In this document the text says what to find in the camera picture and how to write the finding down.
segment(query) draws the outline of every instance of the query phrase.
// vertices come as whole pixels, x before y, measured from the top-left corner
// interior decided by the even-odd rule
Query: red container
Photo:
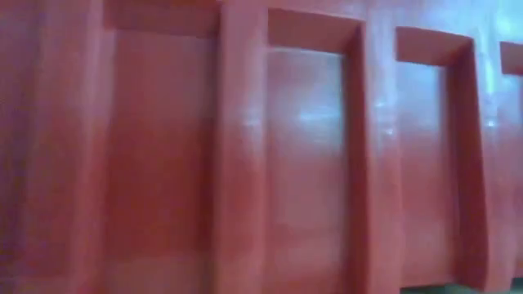
[[[522,12],[3,1],[0,292],[507,290]]]

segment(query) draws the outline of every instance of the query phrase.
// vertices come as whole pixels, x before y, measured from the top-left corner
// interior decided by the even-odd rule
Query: red panel
[[[34,1],[0,4],[0,292],[14,286],[20,256],[38,58],[38,6]]]
[[[343,60],[269,52],[268,293],[345,291]]]
[[[0,292],[507,290],[522,5],[3,1]]]
[[[107,194],[110,293],[209,288],[212,41],[118,33]]]
[[[221,13],[215,155],[214,292],[262,294],[266,262],[267,9],[232,0]]]
[[[398,123],[405,206],[404,286],[454,281],[458,194],[445,68],[399,63]]]

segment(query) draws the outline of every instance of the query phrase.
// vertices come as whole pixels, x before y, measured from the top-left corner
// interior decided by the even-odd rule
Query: glossy red surface
[[[521,1],[0,9],[0,292],[523,277]]]

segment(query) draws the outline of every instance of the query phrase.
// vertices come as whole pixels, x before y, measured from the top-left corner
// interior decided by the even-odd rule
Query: recessed panel
[[[500,96],[499,145],[502,148],[503,179],[513,188],[518,255],[516,276],[523,277],[523,77],[503,75]]]
[[[342,292],[344,57],[275,47],[268,63],[267,293]]]
[[[446,69],[397,63],[406,287],[448,283],[456,240]]]
[[[122,31],[108,161],[108,292],[210,287],[212,41]]]

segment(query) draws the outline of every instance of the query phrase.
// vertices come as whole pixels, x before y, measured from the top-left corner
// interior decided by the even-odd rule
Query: rectangular recess
[[[269,10],[267,293],[346,290],[346,85],[359,25]]]
[[[481,188],[481,174],[460,168],[479,151],[472,39],[426,29],[399,27],[397,37],[398,123],[405,204],[404,287],[452,283],[458,258],[458,196],[463,186]],[[467,85],[457,85],[456,81]],[[470,116],[457,115],[467,105]]]
[[[501,42],[503,103],[503,166],[510,175],[514,189],[516,217],[516,277],[523,277],[523,44]]]
[[[216,92],[214,40],[117,32],[107,292],[211,291]]]

